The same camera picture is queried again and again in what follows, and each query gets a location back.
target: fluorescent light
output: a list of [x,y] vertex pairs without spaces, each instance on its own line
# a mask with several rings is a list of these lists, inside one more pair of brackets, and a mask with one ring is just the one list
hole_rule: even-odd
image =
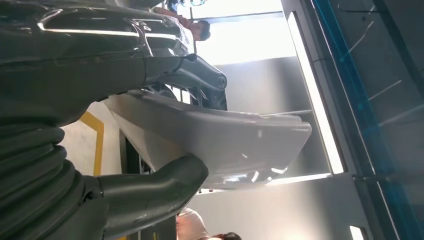
[[271,168],[271,171],[276,173],[276,174],[283,174],[287,171],[288,167],[284,168],[284,169],[278,169],[278,168]]
[[298,183],[298,182],[315,180],[315,179],[324,179],[324,178],[327,178],[329,176],[331,176],[331,173],[286,177],[286,178],[274,179],[274,180],[268,182],[266,185],[267,186],[275,186],[275,185],[281,185],[281,184],[292,184],[292,183]]
[[288,28],[290,29],[291,37],[293,38],[294,47],[297,52],[297,57],[300,62],[303,76],[306,82],[306,87],[311,98],[312,107],[315,111],[318,126],[321,131],[322,139],[324,141],[324,146],[327,151],[331,169],[334,174],[341,174],[344,172],[342,161],[340,159],[339,152],[337,151],[336,142],[331,132],[326,111],[324,109],[320,92],[318,91],[317,82],[315,81],[315,77],[312,72],[310,61],[305,50],[305,45],[302,40],[302,36],[299,31],[298,22],[296,20],[294,12],[290,13],[287,22]]
[[350,226],[350,233],[353,240],[365,240],[364,232],[360,227]]
[[254,175],[252,177],[252,183],[256,182],[256,179],[258,179],[258,176],[259,176],[259,172],[258,171],[255,171],[254,172]]

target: yellow stripe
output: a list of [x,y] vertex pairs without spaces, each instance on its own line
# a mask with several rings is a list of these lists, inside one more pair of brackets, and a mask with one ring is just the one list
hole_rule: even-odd
[[94,155],[94,176],[99,176],[102,172],[102,155],[103,155],[103,135],[105,133],[105,125],[97,117],[90,112],[86,111],[80,118],[81,122],[92,128],[97,132],[95,141],[95,155]]

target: person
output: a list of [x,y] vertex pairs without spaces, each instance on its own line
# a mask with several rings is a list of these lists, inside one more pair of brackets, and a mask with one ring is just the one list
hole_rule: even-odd
[[179,23],[184,28],[191,31],[191,34],[193,34],[193,39],[195,41],[205,41],[211,36],[211,32],[210,32],[211,25],[209,24],[209,22],[205,20],[200,20],[196,23],[193,23],[187,18],[161,7],[153,8],[153,12],[156,14],[161,14],[161,15],[177,18]]
[[209,236],[202,217],[190,208],[184,208],[176,217],[178,240],[242,240],[234,232]]

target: white plastic fairing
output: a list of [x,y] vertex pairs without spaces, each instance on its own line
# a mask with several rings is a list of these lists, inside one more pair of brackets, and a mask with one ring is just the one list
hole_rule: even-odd
[[281,173],[275,169],[284,170],[311,134],[309,123],[298,116],[202,108],[142,90],[111,96],[105,103],[154,170],[192,153],[208,167],[203,187],[210,189],[277,179]]

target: dark hair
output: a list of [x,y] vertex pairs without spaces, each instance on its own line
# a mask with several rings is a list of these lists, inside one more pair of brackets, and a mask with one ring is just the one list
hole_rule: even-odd
[[224,234],[223,240],[242,240],[242,238],[234,232],[229,232],[227,234]]
[[200,41],[205,41],[211,36],[211,24],[205,20],[200,20],[199,23],[203,25],[200,33]]

